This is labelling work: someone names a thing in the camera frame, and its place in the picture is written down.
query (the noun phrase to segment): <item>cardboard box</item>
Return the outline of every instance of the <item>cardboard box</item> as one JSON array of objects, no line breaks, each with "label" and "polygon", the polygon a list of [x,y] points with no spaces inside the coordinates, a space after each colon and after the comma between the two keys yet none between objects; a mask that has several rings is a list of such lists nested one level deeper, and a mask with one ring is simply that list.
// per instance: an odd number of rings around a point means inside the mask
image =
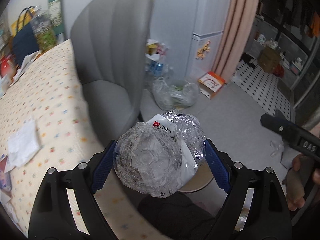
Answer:
[{"label": "cardboard box", "polygon": [[219,77],[212,71],[205,74],[202,78],[198,80],[200,86],[200,92],[204,94],[207,98],[211,99],[219,91],[219,89],[224,85],[225,80]]},{"label": "cardboard box", "polygon": [[265,72],[272,73],[279,64],[280,59],[278,52],[270,47],[266,47],[258,60],[258,64]]}]

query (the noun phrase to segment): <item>gray upholstered chair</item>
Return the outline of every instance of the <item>gray upholstered chair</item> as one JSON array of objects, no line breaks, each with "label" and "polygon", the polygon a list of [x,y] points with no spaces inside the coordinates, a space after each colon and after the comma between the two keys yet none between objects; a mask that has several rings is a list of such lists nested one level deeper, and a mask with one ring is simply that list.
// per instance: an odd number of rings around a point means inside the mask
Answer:
[{"label": "gray upholstered chair", "polygon": [[153,0],[93,0],[71,29],[76,69],[90,119],[106,146],[140,112]]}]

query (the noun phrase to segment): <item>crumpled plastic wrap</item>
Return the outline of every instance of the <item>crumpled plastic wrap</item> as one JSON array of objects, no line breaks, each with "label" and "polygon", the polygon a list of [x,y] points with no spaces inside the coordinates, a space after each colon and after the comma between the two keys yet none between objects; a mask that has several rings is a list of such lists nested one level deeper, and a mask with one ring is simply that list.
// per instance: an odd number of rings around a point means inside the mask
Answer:
[{"label": "crumpled plastic wrap", "polygon": [[177,125],[177,133],[187,144],[193,158],[198,166],[205,162],[205,134],[200,128],[200,123],[193,115],[187,115],[177,109],[173,109],[165,114],[165,118]]},{"label": "crumpled plastic wrap", "polygon": [[270,146],[273,149],[273,152],[270,154],[271,157],[275,157],[284,152],[284,143],[282,140],[270,141]]},{"label": "crumpled plastic wrap", "polygon": [[197,83],[160,77],[153,82],[152,93],[162,110],[171,110],[175,107],[192,106],[198,99],[200,89]]},{"label": "crumpled plastic wrap", "polygon": [[125,186],[167,197],[180,178],[181,150],[165,131],[137,122],[116,144],[114,169]]}]

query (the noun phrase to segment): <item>orange and white box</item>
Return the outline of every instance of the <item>orange and white box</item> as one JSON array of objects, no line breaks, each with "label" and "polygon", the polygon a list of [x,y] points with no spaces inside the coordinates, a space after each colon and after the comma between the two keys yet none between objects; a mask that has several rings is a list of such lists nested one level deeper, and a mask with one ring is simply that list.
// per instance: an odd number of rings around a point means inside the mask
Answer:
[{"label": "orange and white box", "polygon": [[200,92],[207,98],[211,99],[226,81],[222,77],[210,71],[200,78],[198,82],[200,86]]}]

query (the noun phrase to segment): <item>metal screw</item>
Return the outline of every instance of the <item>metal screw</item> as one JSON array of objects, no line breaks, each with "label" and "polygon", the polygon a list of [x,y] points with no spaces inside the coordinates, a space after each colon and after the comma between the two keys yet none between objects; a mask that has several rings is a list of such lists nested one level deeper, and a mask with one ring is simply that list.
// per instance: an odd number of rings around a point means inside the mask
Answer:
[{"label": "metal screw", "polygon": [[87,167],[87,164],[86,164],[86,163],[80,163],[80,164],[78,165],[78,168],[81,169],[81,170],[83,170],[83,169],[86,168],[86,167]]},{"label": "metal screw", "polygon": [[237,169],[241,169],[243,167],[242,163],[235,163],[234,166],[237,168]]},{"label": "metal screw", "polygon": [[48,169],[48,173],[49,173],[49,174],[52,174],[52,173],[54,173],[54,172],[55,172],[55,169],[54,169],[54,168]]},{"label": "metal screw", "polygon": [[268,173],[273,173],[273,168],[267,167],[267,168],[266,168],[266,171],[267,171]]}]

